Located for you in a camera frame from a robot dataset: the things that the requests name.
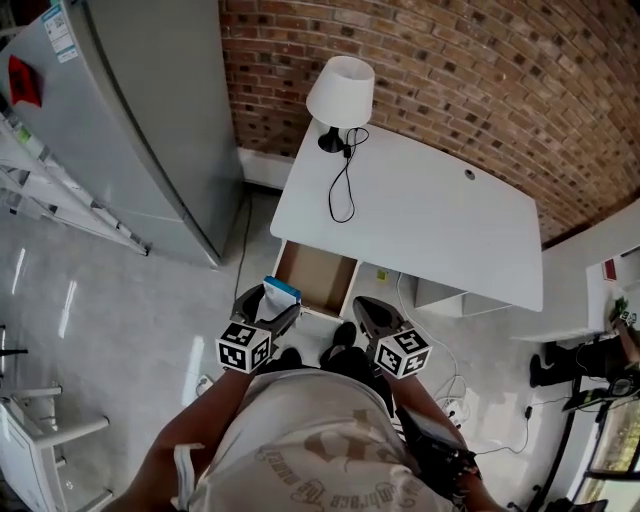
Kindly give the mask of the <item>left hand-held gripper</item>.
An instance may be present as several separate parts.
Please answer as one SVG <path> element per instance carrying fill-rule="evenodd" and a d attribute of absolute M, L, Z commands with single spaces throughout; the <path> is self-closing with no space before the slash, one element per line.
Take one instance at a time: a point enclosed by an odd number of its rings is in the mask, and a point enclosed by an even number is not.
<path fill-rule="evenodd" d="M 271 320 L 256 320 L 264 285 L 258 284 L 238 297 L 230 323 L 215 340 L 219 364 L 225 369 L 253 373 L 279 349 L 282 337 L 300 316 L 301 304 L 289 306 Z"/>

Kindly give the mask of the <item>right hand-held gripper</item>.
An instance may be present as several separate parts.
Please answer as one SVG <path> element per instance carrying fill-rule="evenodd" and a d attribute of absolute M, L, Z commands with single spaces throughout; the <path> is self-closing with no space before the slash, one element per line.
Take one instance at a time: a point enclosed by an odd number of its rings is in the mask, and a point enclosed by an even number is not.
<path fill-rule="evenodd" d="M 367 337 L 372 363 L 394 378 L 407 378 L 422 370 L 431 355 L 432 346 L 398 310 L 379 299 L 358 296 L 352 309 L 358 327 Z M 395 328 L 373 335 L 373 328 Z"/>

